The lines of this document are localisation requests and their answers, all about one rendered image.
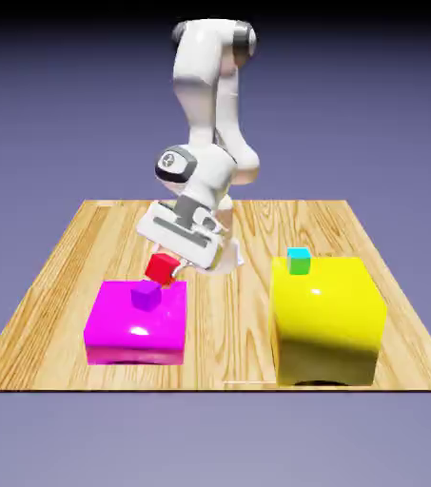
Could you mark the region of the small green cube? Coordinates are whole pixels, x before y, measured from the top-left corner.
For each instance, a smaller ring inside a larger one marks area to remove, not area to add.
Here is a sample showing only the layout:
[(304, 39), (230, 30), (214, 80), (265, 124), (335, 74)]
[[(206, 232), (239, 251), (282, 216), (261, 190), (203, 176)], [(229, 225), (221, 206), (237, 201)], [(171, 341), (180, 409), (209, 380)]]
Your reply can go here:
[(311, 254), (307, 247), (289, 247), (286, 252), (286, 266), (290, 275), (306, 275), (311, 265)]

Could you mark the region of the small red cube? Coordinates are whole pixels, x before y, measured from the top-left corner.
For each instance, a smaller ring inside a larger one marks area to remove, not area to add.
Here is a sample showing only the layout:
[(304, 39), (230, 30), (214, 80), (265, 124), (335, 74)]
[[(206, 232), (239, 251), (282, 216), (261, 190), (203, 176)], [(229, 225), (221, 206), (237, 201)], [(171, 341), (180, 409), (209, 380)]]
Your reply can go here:
[(170, 285), (174, 278), (173, 273), (180, 262), (174, 257), (158, 252), (150, 256), (145, 275), (162, 286)]

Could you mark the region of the small purple cube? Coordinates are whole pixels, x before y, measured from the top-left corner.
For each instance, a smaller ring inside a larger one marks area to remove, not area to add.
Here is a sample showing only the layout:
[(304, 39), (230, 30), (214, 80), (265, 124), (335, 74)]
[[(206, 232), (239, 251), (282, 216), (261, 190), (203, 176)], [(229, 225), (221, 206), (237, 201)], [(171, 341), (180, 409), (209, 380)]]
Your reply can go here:
[(150, 312), (162, 300), (162, 287), (154, 281), (136, 281), (130, 288), (130, 299), (136, 309)]

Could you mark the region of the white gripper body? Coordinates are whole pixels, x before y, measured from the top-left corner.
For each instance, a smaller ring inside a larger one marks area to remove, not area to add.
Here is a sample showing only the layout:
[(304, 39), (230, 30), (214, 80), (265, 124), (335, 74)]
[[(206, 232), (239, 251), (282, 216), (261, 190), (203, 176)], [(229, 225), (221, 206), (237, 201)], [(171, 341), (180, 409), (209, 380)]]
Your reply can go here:
[(204, 208), (195, 210), (191, 224), (168, 203), (154, 201), (136, 226), (137, 232), (204, 270), (214, 269), (223, 253), (224, 231)]

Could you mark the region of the large magenta box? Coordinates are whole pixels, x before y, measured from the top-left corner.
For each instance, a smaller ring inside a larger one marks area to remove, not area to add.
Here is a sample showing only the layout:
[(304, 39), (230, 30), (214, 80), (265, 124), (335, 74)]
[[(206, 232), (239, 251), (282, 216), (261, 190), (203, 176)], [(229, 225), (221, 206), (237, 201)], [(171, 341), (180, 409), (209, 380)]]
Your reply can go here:
[(131, 304), (130, 288), (134, 282), (102, 283), (84, 329), (88, 364), (182, 364), (186, 283), (161, 286), (160, 304), (146, 312)]

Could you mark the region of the large yellow box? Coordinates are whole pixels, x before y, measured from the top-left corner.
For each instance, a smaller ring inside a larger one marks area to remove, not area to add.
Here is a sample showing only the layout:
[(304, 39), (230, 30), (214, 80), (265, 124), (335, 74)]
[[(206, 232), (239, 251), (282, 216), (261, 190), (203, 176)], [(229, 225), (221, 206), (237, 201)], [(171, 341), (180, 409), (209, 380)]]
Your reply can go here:
[(273, 258), (268, 328), (277, 383), (372, 384), (386, 313), (358, 257), (315, 257), (302, 275)]

